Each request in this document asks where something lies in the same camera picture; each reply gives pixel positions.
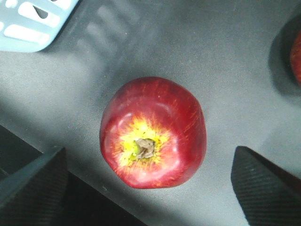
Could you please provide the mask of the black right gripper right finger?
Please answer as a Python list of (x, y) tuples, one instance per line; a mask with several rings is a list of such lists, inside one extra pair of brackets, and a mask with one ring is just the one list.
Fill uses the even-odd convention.
[(237, 146), (231, 183), (251, 226), (299, 226), (301, 180), (246, 146)]

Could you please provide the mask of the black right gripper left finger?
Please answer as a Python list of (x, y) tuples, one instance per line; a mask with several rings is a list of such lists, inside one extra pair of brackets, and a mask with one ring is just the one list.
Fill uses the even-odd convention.
[(0, 183), (2, 226), (47, 226), (68, 181), (66, 150), (52, 150)]

